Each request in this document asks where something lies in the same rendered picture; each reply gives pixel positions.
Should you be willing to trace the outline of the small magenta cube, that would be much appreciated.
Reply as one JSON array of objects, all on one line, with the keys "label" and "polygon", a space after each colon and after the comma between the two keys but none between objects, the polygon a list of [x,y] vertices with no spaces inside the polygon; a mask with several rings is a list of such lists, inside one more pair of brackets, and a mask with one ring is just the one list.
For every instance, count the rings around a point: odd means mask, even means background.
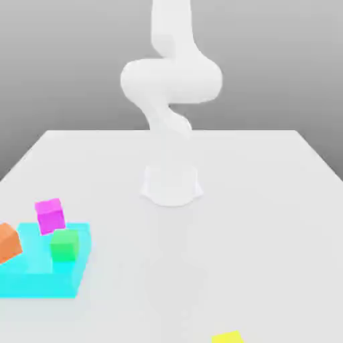
[{"label": "small magenta cube", "polygon": [[53,233],[56,229],[66,228],[64,212],[59,198],[35,203],[41,235]]}]

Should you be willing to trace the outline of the small orange cube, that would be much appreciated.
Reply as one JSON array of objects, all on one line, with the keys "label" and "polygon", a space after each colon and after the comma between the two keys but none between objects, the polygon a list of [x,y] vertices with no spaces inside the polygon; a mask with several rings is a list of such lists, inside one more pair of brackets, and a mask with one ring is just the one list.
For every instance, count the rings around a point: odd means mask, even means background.
[{"label": "small orange cube", "polygon": [[9,224],[0,224],[0,264],[22,254],[23,249],[17,231]]}]

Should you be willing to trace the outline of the large cyan box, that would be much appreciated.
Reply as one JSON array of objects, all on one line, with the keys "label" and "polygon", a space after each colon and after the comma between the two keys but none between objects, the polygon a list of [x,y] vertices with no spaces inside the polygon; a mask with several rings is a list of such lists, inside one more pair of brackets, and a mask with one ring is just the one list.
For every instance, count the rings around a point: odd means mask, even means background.
[{"label": "large cyan box", "polygon": [[52,236],[42,236],[34,222],[18,225],[23,252],[0,264],[0,298],[76,297],[91,252],[90,225],[69,222],[66,228],[78,231],[79,254],[75,261],[55,263],[50,252]]}]

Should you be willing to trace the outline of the small yellow cube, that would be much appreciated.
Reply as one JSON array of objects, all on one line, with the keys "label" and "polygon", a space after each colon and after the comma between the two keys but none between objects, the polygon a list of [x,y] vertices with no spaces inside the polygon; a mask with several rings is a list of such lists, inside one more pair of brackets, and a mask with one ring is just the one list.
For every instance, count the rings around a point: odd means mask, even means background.
[{"label": "small yellow cube", "polygon": [[238,330],[213,335],[211,343],[244,343],[241,333]]}]

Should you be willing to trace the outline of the small green cube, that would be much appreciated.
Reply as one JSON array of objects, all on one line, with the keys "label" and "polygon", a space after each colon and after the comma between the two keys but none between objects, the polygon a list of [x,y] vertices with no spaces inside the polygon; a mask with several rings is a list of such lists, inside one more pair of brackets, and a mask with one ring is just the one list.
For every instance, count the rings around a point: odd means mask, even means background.
[{"label": "small green cube", "polygon": [[74,262],[80,248],[79,233],[74,229],[57,229],[50,241],[53,262]]}]

